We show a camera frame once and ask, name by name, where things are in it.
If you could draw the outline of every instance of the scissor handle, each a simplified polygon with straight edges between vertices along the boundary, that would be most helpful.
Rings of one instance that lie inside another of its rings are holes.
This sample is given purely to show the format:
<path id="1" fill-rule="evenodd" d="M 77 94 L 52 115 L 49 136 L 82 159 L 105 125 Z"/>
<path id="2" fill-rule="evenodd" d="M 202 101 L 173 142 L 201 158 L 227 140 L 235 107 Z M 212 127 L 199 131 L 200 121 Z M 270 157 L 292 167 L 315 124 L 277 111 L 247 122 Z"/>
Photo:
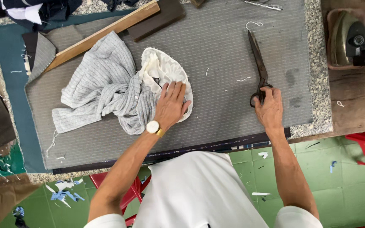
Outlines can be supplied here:
<path id="1" fill-rule="evenodd" d="M 273 88 L 272 85 L 268 84 L 267 82 L 264 83 L 264 86 L 267 86 L 267 87 L 270 87 L 270 88 Z M 254 105 L 251 103 L 251 102 L 254 102 L 253 101 L 253 98 L 255 96 L 258 96 L 258 99 L 260 100 L 261 104 L 264 103 L 264 99 L 266 98 L 266 92 L 263 92 L 260 90 L 260 88 L 258 89 L 257 92 L 255 92 L 251 97 L 250 97 L 250 106 L 251 107 L 254 107 Z"/>

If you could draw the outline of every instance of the white watch face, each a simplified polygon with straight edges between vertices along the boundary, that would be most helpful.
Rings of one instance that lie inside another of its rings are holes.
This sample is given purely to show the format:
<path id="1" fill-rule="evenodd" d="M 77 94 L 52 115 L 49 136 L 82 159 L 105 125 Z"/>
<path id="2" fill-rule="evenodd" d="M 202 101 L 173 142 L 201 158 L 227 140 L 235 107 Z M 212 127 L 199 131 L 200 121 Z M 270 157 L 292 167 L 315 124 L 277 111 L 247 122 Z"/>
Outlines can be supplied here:
<path id="1" fill-rule="evenodd" d="M 159 129 L 160 125 L 159 122 L 157 121 L 150 121 L 147 125 L 146 125 L 146 130 L 147 132 L 154 134 L 155 132 L 157 132 L 157 130 Z"/>

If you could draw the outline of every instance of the white shirt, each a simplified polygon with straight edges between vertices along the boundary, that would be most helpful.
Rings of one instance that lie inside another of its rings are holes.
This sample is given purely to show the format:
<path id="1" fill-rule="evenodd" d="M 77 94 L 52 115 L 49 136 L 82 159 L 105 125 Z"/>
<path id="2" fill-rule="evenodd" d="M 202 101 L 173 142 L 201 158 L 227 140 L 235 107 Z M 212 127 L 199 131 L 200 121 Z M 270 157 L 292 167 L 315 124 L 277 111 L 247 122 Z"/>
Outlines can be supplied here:
<path id="1" fill-rule="evenodd" d="M 224 153 L 193 151 L 149 166 L 152 178 L 134 228 L 267 228 Z M 84 228 L 125 228 L 123 216 L 109 214 Z M 283 207 L 276 228 L 322 228 L 311 213 Z"/>

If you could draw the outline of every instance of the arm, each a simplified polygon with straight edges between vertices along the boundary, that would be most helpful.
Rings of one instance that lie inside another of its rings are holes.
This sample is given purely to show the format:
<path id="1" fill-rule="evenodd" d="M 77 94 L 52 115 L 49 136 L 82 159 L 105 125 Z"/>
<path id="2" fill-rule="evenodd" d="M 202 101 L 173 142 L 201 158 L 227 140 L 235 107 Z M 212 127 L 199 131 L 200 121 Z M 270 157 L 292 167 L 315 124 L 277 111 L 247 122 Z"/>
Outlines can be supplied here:
<path id="1" fill-rule="evenodd" d="M 263 105 L 254 99 L 256 114 L 272 144 L 278 193 L 284 206 L 300 207 L 319 219 L 312 192 L 284 135 L 281 91 L 267 87 L 261 90 L 266 92 L 266 98 Z"/>
<path id="2" fill-rule="evenodd" d="M 156 106 L 155 120 L 164 131 L 180 120 L 191 104 L 191 101 L 184 103 L 184 94 L 185 84 L 180 81 L 163 86 Z M 120 202 L 136 178 L 146 155 L 158 140 L 156 134 L 144 131 L 120 156 L 91 200 L 88 222 L 102 215 L 122 214 Z"/>

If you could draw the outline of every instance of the green tiled floor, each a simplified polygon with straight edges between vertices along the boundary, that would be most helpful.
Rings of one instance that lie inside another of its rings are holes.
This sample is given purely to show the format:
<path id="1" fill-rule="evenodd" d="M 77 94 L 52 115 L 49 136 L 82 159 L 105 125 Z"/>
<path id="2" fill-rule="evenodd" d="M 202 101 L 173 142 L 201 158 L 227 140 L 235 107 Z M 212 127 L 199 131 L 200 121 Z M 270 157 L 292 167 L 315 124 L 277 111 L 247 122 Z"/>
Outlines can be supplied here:
<path id="1" fill-rule="evenodd" d="M 365 225 L 365 166 L 355 161 L 365 161 L 361 149 L 344 137 L 332 137 L 292 144 L 302 171 L 315 197 L 320 220 L 324 227 L 351 228 Z M 263 159 L 259 152 L 268 152 Z M 278 210 L 283 206 L 275 182 L 274 158 L 271 148 L 234 152 L 229 154 L 235 170 L 246 189 L 251 192 L 271 193 L 262 198 L 252 196 L 253 202 L 267 224 L 272 227 Z M 330 164 L 338 161 L 330 173 Z M 144 167 L 139 176 L 150 171 Z M 85 184 L 76 185 L 70 192 L 77 192 L 85 201 L 51 201 L 51 193 L 42 186 L 19 205 L 25 209 L 26 224 L 40 228 L 81 228 L 86 224 L 89 202 L 96 189 L 88 176 Z M 139 202 L 135 199 L 127 208 L 125 217 L 137 213 Z M 8 215 L 0 228 L 15 228 L 13 216 Z"/>

